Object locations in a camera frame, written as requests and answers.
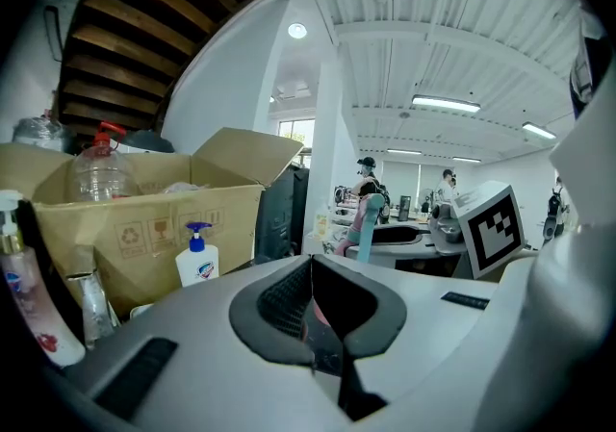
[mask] ceiling light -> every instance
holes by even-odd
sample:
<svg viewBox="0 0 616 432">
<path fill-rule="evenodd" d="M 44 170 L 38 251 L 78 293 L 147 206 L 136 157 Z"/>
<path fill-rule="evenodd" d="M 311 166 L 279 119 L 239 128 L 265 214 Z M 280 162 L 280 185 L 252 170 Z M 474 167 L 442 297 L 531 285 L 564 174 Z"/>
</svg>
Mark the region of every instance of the ceiling light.
<svg viewBox="0 0 616 432">
<path fill-rule="evenodd" d="M 531 133 L 539 135 L 543 138 L 547 138 L 548 140 L 553 140 L 556 138 L 555 134 L 551 133 L 550 131 L 546 131 L 543 128 L 540 128 L 539 126 L 535 126 L 532 122 L 525 122 L 522 127 L 527 131 L 530 131 Z"/>
<path fill-rule="evenodd" d="M 467 113 L 476 113 L 481 109 L 481 106 L 470 102 L 462 102 L 461 100 L 449 100 L 448 98 L 434 98 L 415 95 L 413 97 L 413 105 L 427 105 L 430 107 L 445 107 L 446 109 L 455 109 L 456 111 L 464 111 Z"/>
<path fill-rule="evenodd" d="M 401 153 L 402 155 L 421 155 L 421 151 L 409 151 L 409 150 L 392 150 L 391 148 L 387 149 L 387 153 Z"/>
<path fill-rule="evenodd" d="M 308 34 L 306 27 L 301 23 L 292 23 L 289 25 L 289 35 L 293 38 L 304 38 Z"/>
<path fill-rule="evenodd" d="M 456 160 L 457 162 L 468 162 L 470 164 L 481 164 L 481 160 L 478 160 L 478 159 L 465 159 L 462 157 L 453 157 L 453 160 Z"/>
</svg>

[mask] window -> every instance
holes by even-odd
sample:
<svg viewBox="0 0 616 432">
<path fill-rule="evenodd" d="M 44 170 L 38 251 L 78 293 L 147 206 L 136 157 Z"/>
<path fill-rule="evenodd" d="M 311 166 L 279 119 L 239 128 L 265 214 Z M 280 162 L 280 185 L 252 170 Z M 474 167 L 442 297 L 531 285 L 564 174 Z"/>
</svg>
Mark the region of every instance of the window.
<svg viewBox="0 0 616 432">
<path fill-rule="evenodd" d="M 294 162 L 310 168 L 312 160 L 312 139 L 315 133 L 315 119 L 288 120 L 278 125 L 278 136 L 301 141 L 304 148 Z"/>
</svg>

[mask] round ceiling light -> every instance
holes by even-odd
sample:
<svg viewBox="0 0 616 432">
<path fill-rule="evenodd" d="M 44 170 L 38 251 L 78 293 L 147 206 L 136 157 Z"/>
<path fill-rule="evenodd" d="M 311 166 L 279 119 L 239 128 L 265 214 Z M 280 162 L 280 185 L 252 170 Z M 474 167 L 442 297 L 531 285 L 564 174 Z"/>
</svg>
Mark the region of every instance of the round ceiling light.
<svg viewBox="0 0 616 432">
<path fill-rule="evenodd" d="M 304 38 L 308 34 L 306 27 L 301 23 L 292 23 L 289 25 L 289 35 L 293 38 Z"/>
</svg>

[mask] recycling symbol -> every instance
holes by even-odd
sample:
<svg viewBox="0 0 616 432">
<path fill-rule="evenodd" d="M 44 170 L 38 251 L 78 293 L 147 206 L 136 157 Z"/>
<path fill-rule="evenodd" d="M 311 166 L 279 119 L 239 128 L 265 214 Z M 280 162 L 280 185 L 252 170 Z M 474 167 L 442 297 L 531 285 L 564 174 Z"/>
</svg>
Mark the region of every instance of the recycling symbol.
<svg viewBox="0 0 616 432">
<path fill-rule="evenodd" d="M 138 240 L 139 240 L 139 234 L 133 227 L 127 227 L 122 232 L 122 242 L 129 244 L 129 243 L 136 243 Z"/>
</svg>

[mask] wooden stair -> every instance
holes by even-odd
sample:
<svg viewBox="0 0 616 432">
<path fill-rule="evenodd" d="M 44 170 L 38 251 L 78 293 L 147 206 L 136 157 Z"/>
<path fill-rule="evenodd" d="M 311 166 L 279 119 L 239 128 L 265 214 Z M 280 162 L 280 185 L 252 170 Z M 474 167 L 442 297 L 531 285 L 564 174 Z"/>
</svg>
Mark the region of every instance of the wooden stair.
<svg viewBox="0 0 616 432">
<path fill-rule="evenodd" d="M 64 47 L 54 114 L 89 141 L 101 120 L 159 129 L 173 85 L 251 0 L 81 0 Z"/>
</svg>

